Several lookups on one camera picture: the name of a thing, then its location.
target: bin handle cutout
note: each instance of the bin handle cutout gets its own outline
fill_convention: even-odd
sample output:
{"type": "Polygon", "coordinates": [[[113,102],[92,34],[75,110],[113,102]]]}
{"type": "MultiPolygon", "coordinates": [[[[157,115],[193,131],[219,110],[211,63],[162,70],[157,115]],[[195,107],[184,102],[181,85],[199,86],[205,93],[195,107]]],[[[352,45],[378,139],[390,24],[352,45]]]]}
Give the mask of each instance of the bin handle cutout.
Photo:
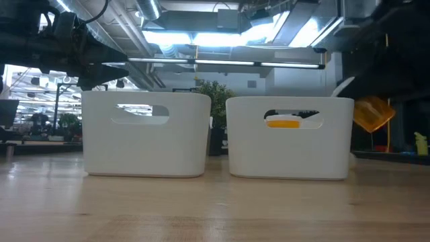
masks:
{"type": "Polygon", "coordinates": [[[318,129],[324,118],[316,110],[269,110],[264,123],[268,128],[318,129]]]}
{"type": "Polygon", "coordinates": [[[170,118],[165,106],[150,104],[117,104],[111,121],[116,124],[162,125],[170,118]]]}

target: metal beam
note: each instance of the metal beam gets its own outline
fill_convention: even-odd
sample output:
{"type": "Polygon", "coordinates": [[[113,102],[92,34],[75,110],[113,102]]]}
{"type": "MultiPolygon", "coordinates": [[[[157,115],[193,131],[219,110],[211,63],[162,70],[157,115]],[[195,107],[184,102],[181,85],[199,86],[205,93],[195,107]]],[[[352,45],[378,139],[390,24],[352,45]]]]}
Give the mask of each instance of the metal beam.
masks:
{"type": "Polygon", "coordinates": [[[134,21],[128,16],[126,13],[126,10],[123,6],[121,6],[117,0],[112,0],[110,2],[112,7],[126,20],[126,23],[128,24],[128,27],[133,31],[133,33],[136,35],[140,43],[144,46],[145,50],[148,52],[149,56],[152,56],[151,47],[149,46],[148,42],[146,41],[145,37],[142,34],[142,30],[139,30],[136,26],[134,21]]]}

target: workbench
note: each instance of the workbench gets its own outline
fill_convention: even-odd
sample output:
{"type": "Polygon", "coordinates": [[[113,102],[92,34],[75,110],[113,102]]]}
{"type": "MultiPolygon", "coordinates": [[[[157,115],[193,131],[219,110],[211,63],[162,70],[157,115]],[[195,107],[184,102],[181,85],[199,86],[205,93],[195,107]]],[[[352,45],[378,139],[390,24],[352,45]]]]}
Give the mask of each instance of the workbench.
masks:
{"type": "Polygon", "coordinates": [[[430,167],[359,160],[345,181],[87,176],[81,153],[0,164],[1,241],[428,241],[430,167]]]}

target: orange object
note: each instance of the orange object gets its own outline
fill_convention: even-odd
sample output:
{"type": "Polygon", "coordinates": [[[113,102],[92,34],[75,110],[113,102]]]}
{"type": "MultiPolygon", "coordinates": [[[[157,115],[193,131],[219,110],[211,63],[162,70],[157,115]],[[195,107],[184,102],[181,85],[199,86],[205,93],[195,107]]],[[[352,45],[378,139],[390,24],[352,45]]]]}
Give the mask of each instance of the orange object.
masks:
{"type": "Polygon", "coordinates": [[[363,97],[355,101],[354,122],[369,133],[382,127],[394,115],[396,111],[378,97],[363,97]]]}
{"type": "Polygon", "coordinates": [[[270,128],[300,128],[300,122],[296,120],[274,120],[267,121],[270,128]]]}

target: green plant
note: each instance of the green plant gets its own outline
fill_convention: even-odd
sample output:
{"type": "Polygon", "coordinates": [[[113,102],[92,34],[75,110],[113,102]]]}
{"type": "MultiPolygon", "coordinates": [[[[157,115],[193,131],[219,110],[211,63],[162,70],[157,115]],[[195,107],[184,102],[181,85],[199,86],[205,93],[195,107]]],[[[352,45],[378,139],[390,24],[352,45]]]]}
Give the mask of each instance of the green plant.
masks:
{"type": "Polygon", "coordinates": [[[58,124],[62,128],[72,127],[76,123],[79,123],[79,119],[78,116],[74,114],[61,114],[60,120],[58,121],[58,124]]]}
{"type": "Polygon", "coordinates": [[[195,92],[210,97],[212,100],[210,115],[214,119],[213,126],[225,128],[227,126],[226,101],[228,98],[234,97],[234,92],[217,81],[204,81],[195,92]]]}

